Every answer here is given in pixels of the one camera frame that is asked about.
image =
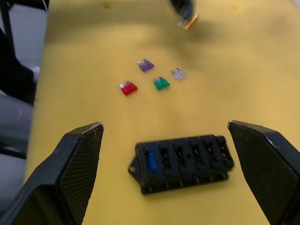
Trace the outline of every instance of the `chair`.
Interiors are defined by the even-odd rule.
[[[43,2],[43,0],[0,0],[0,12],[3,20],[4,31],[9,40],[12,50],[15,53],[14,40],[9,19],[9,10],[14,4],[32,8],[39,8],[47,11],[49,7],[49,0],[45,0],[45,2]]]

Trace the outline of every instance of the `yellow table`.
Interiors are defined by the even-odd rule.
[[[167,0],[52,0],[26,178],[68,131],[105,125],[84,225],[266,225],[244,181],[228,120],[280,131],[300,149],[300,9],[291,0],[200,0],[185,31]],[[136,64],[147,58],[155,69]],[[188,73],[176,81],[175,67]],[[171,86],[158,92],[152,79]],[[139,90],[124,96],[126,80]],[[136,142],[227,138],[225,182],[142,196],[128,174]]]

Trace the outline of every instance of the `mounting hole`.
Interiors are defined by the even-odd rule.
[[[134,167],[134,166],[131,166],[131,167],[129,168],[129,170],[130,170],[132,173],[134,173],[134,172],[135,172],[135,167]]]

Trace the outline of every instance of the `floor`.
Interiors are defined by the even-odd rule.
[[[18,60],[29,68],[39,66],[44,45],[46,12],[15,5],[10,10],[10,19]],[[4,30],[1,19],[0,28]],[[25,165],[26,161],[23,159],[0,155],[0,214],[22,187]]]

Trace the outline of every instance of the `blue fuse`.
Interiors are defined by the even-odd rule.
[[[158,168],[156,166],[155,154],[153,150],[147,151],[147,166],[151,173],[157,173]]]

